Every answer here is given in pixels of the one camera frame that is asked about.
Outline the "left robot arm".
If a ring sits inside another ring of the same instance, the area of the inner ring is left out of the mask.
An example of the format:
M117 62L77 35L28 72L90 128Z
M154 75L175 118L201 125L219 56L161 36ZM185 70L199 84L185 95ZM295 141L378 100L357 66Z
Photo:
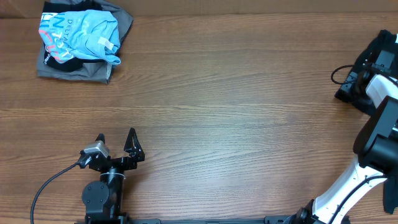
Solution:
M124 145L127 156L112 158L105 144L104 134L80 151L78 165L100 173L99 180L89 183L82 192L85 223L131 223L128 213L122 212L125 171L137 168L145 160L134 128L128 132Z

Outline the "black t-shirt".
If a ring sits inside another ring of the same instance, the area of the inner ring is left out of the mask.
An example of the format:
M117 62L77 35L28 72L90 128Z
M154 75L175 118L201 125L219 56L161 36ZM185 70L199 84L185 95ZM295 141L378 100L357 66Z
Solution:
M371 62L376 59L376 55L381 50L395 55L391 75L374 73L370 70ZM397 35L388 30L381 30L378 36L358 56L354 64L336 68L331 73L330 79L333 83L341 86L350 72L369 72L369 84L366 87L369 100L344 101L352 104L363 113L374 114L385 96L397 98Z

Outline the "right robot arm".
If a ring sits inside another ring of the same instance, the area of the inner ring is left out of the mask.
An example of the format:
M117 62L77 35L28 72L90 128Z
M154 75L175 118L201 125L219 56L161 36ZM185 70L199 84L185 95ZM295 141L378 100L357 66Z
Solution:
M383 206L397 208L397 79L377 74L366 87L376 112L357 135L351 164L322 195L286 223L347 223L348 211L373 187L384 185Z

